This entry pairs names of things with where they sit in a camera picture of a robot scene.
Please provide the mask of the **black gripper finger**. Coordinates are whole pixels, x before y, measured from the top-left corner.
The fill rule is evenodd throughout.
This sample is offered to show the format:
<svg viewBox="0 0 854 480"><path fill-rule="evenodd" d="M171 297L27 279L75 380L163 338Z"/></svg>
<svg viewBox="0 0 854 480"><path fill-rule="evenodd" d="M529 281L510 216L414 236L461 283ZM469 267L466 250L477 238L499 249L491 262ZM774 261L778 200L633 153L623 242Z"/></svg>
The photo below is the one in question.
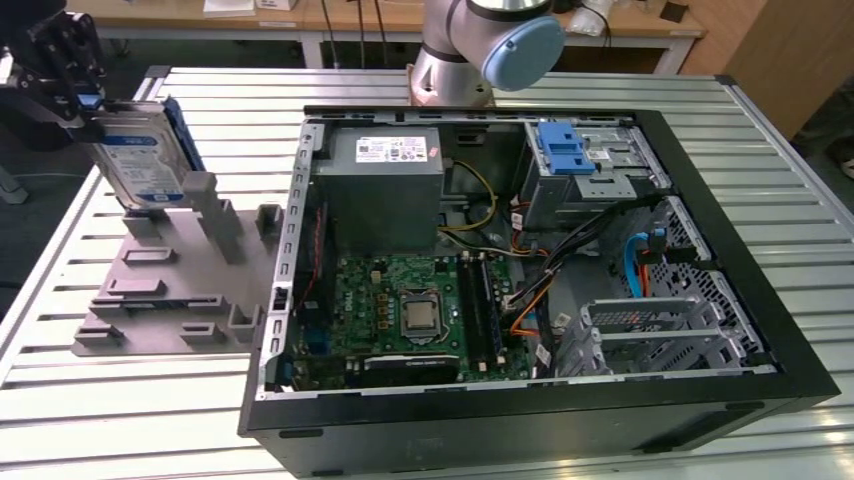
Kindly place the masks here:
<svg viewBox="0 0 854 480"><path fill-rule="evenodd" d="M31 29L42 78L59 98L96 109L106 97L106 69L95 21L86 13L62 11Z"/></svg>
<svg viewBox="0 0 854 480"><path fill-rule="evenodd" d="M99 144L106 137L106 129L99 122L102 111L84 110L74 119L59 122L74 144Z"/></svg>

